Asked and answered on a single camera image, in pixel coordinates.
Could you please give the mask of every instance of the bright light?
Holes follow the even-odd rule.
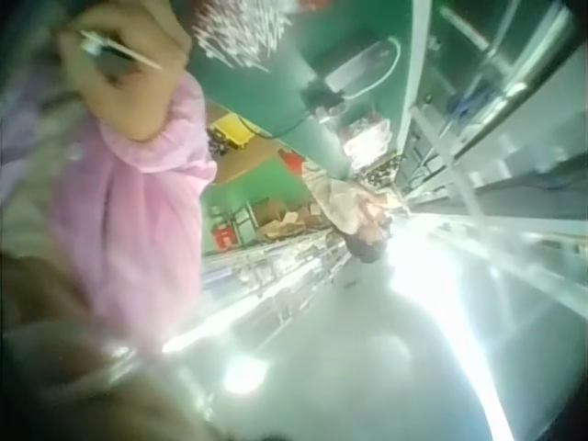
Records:
[[[506,96],[512,98],[527,89],[526,83],[516,83],[506,91]]]
[[[224,376],[224,389],[230,393],[244,395],[256,390],[266,378],[267,363],[241,356],[235,358],[227,368]]]
[[[429,241],[425,232],[407,229],[390,240],[389,256],[395,266],[392,289],[437,321],[480,399],[492,439],[513,441],[492,373],[459,302],[458,267],[450,250]]]
[[[508,101],[506,99],[501,99],[498,103],[496,103],[496,106],[494,107],[492,112],[490,112],[490,115],[488,115],[484,119],[483,124],[490,124],[492,120],[495,119],[498,116],[498,114],[503,111],[507,104]]]
[[[284,288],[293,287],[312,271],[312,269],[320,267],[321,259],[312,259],[310,262],[304,264],[286,276],[283,276],[278,282],[268,287],[261,298],[253,296],[246,297],[245,299],[233,303],[230,307],[216,312],[196,328],[171,338],[164,345],[162,351],[165,354],[173,354],[186,349],[188,346],[193,345],[203,338],[223,333],[228,330],[234,322],[257,308],[262,301],[276,296]]]
[[[218,335],[229,329],[233,322],[253,311],[261,300],[257,297],[247,297],[233,303],[229,308],[219,311],[206,319],[201,325],[171,338],[163,348],[165,354],[186,349],[198,340],[212,335]]]

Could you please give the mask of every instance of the hand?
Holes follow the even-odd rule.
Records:
[[[133,73],[111,84],[81,49],[79,30],[116,35],[162,69],[137,63]],[[92,7],[60,34],[58,43],[66,76],[95,117],[133,141],[148,141],[162,129],[191,49],[191,38],[167,0],[118,0]]]

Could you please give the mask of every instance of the fluorescent light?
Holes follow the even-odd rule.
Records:
[[[494,441],[514,441],[482,349],[458,298],[458,267],[450,250],[407,230],[389,243],[392,289],[437,322],[480,400]]]
[[[267,363],[249,356],[237,357],[227,368],[224,389],[237,395],[251,393],[264,382],[266,373]]]

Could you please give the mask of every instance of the wire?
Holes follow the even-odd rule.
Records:
[[[381,85],[383,82],[385,82],[390,77],[390,75],[392,75],[392,73],[396,69],[396,66],[398,65],[399,59],[401,58],[402,46],[401,46],[400,42],[398,41],[398,39],[396,39],[396,37],[388,37],[388,41],[390,43],[392,43],[392,45],[396,48],[396,58],[392,62],[392,65],[389,68],[389,70],[385,74],[383,74],[382,77],[374,84],[369,85],[368,87],[361,89],[359,92],[356,92],[353,95],[343,96],[344,99],[350,100],[350,99],[358,98],[358,97],[364,95],[365,93],[369,92],[370,90]]]
[[[260,138],[263,138],[264,140],[276,140],[277,138],[281,138],[282,136],[288,135],[294,129],[297,129],[298,126],[300,124],[302,124],[304,121],[306,121],[310,116],[311,116],[310,112],[308,112],[308,111],[304,112],[304,115],[302,115],[302,118],[300,118],[298,121],[296,121],[292,126],[279,132],[277,135],[265,135],[264,133],[260,133],[260,132],[256,131],[253,127],[251,127],[249,124],[247,124],[247,122],[243,118],[239,117],[239,120],[245,126],[246,129],[248,129],[249,131],[251,131],[253,133],[253,135],[259,136]]]

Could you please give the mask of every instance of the fabric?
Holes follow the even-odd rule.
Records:
[[[37,242],[55,242],[65,255],[95,317],[137,345],[161,348],[193,316],[198,302],[198,198],[216,174],[205,125],[201,88],[187,73],[165,127],[151,141],[128,141],[86,116],[69,145],[62,145],[61,173],[45,179],[45,187],[56,181],[49,212],[41,203],[17,204],[24,200],[17,198],[22,209],[6,223],[3,203],[3,236],[10,234],[7,224],[10,231],[18,230],[18,223],[37,227],[37,235],[44,236]],[[38,168],[33,163],[40,165],[35,155],[26,167],[30,171]],[[28,193],[36,197],[37,190]],[[39,228],[40,213],[49,221],[45,232]],[[30,242],[13,241],[7,248],[41,254]],[[47,247],[41,251],[49,258]]]
[[[359,192],[353,185],[329,177],[310,161],[302,165],[302,180],[329,221],[346,234],[357,232],[363,214],[357,204]]]

